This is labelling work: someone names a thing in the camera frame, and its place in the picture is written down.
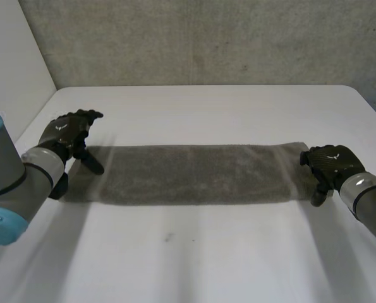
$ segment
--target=gray towel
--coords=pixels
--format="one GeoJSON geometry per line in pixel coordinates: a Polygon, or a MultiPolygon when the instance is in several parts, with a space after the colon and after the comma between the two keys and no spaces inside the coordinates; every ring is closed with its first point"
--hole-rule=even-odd
{"type": "Polygon", "coordinates": [[[304,143],[92,146],[105,167],[75,163],[63,201],[114,205],[229,205],[310,199],[316,182],[299,165],[304,143]]]}

